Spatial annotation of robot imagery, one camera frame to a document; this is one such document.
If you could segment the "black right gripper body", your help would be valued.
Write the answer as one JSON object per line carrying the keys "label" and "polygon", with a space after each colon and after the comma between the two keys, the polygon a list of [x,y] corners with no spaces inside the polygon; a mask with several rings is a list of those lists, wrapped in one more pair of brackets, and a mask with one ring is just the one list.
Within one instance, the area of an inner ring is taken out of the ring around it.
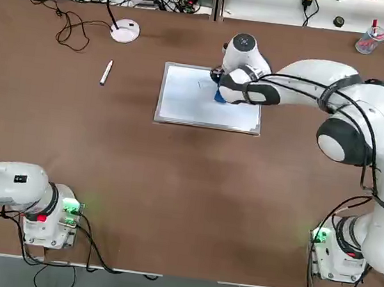
{"label": "black right gripper body", "polygon": [[215,67],[213,69],[210,70],[210,77],[211,77],[211,80],[214,82],[214,83],[220,83],[220,80],[222,78],[222,76],[224,75],[225,71],[222,67],[218,66],[218,67]]}

